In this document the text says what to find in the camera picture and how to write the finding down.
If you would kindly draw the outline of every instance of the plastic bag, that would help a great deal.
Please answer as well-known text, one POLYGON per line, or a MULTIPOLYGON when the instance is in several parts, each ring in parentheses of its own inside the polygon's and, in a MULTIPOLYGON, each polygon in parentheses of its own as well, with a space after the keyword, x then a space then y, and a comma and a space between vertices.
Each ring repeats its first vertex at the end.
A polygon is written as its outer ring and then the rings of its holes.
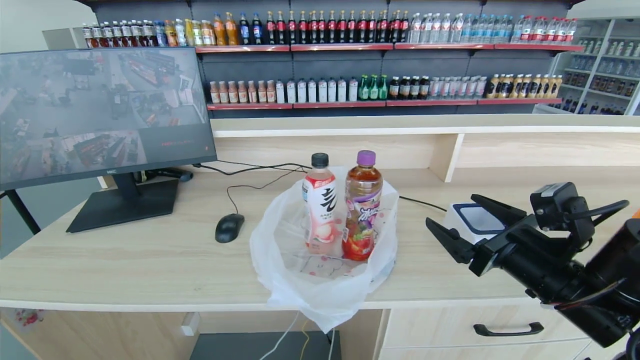
MULTIPOLYGON (((344 199, 347 168, 330 167, 338 199, 344 199)), ((308 214, 302 199, 302 180, 276 197, 250 238, 258 280, 271 291, 267 304, 297 307, 325 333, 349 320, 389 276, 397 253, 398 192, 384 181, 376 217, 376 245, 368 262, 342 259, 340 241, 327 256, 311 255, 305 245, 308 214)), ((346 204, 338 201, 335 219, 344 228, 346 204)))

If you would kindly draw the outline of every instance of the monitor screen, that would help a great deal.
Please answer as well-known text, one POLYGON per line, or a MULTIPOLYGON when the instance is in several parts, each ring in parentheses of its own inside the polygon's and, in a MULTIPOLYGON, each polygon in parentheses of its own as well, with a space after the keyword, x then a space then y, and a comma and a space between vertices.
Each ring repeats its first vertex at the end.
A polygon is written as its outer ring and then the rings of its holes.
POLYGON ((0 190, 216 160, 193 48, 0 54, 0 190))

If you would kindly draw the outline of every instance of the robotic arm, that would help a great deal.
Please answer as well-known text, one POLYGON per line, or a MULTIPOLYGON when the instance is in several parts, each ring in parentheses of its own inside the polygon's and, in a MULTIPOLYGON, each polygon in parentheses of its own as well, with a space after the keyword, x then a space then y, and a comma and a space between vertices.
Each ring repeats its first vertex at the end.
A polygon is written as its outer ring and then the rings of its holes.
POLYGON ((472 195, 505 230, 472 245, 455 229, 430 218, 427 228, 458 263, 482 276, 501 268, 526 287, 525 293, 553 306, 602 347, 626 334, 627 359, 640 360, 640 219, 630 219, 586 266, 573 260, 592 242, 595 227, 628 206, 622 200, 589 210, 573 183, 546 185, 530 196, 534 213, 472 195), (542 231, 568 231, 551 238, 542 231))

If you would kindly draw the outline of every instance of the yellow cable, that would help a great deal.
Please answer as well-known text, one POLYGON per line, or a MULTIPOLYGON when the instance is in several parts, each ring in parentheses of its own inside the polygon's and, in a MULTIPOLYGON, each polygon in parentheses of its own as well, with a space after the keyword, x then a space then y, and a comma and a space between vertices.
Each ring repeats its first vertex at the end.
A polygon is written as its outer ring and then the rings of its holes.
POLYGON ((305 331, 305 327, 307 326, 308 322, 309 322, 309 319, 307 319, 307 321, 305 321, 305 323, 302 324, 302 333, 307 337, 307 340, 305 341, 305 344, 302 345, 302 351, 300 352, 300 360, 302 360, 302 357, 305 355, 305 348, 309 343, 309 335, 307 335, 307 332, 305 331))

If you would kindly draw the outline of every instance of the drawer handle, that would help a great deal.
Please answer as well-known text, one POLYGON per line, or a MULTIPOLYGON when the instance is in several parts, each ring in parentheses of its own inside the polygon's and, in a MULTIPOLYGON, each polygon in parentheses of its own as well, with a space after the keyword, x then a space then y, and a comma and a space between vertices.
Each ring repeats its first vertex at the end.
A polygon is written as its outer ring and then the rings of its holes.
POLYGON ((484 324, 477 323, 474 325, 474 330, 480 336, 525 336, 539 334, 545 329, 539 322, 532 322, 529 327, 531 330, 524 332, 493 332, 487 329, 484 324))

